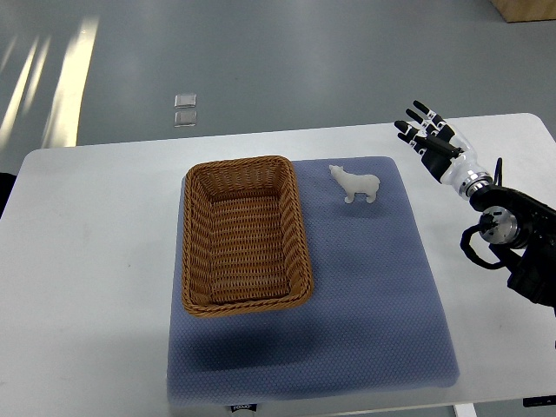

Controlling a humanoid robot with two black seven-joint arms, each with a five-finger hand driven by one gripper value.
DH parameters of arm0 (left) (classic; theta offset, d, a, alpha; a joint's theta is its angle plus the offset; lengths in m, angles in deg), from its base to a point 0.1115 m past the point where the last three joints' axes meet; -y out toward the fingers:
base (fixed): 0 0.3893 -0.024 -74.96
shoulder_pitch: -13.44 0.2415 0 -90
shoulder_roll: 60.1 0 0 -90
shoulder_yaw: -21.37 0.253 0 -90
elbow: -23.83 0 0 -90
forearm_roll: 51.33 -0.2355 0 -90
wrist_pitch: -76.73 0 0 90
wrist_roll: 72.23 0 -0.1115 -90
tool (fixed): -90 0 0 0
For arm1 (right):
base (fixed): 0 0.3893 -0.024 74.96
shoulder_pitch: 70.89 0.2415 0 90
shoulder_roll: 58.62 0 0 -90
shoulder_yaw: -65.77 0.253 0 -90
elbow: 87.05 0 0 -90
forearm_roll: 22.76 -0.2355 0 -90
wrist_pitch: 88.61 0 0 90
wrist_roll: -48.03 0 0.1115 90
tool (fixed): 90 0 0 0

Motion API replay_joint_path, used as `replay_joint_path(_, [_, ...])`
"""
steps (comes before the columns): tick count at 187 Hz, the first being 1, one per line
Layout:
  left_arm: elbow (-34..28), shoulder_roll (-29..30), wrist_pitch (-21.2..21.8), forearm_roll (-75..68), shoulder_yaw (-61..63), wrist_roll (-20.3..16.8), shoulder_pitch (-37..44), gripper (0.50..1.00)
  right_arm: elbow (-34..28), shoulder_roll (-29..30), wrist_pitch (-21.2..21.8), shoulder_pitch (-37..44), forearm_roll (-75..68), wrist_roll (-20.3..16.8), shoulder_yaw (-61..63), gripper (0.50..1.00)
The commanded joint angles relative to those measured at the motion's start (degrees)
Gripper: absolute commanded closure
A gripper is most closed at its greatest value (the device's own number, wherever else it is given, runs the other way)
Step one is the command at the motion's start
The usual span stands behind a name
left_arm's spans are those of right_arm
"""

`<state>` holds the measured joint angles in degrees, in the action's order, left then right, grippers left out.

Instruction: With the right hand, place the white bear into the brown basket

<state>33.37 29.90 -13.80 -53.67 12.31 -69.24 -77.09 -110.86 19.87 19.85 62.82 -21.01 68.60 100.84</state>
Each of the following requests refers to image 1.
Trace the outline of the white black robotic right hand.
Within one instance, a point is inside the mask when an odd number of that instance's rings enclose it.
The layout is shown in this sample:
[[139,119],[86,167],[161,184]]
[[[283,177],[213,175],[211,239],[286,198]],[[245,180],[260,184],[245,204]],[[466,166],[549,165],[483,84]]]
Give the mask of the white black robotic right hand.
[[406,114],[411,122],[394,123],[398,137],[418,154],[438,183],[452,187],[465,200],[493,184],[493,176],[478,164],[475,149],[442,116],[417,100]]

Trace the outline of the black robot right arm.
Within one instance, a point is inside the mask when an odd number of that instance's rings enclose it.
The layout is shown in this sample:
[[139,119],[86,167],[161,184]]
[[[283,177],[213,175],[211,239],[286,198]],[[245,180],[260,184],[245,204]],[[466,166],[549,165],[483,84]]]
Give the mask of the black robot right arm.
[[486,185],[470,196],[481,213],[475,229],[499,259],[489,263],[466,248],[486,269],[507,268],[507,286],[529,301],[555,307],[555,210],[518,190]]

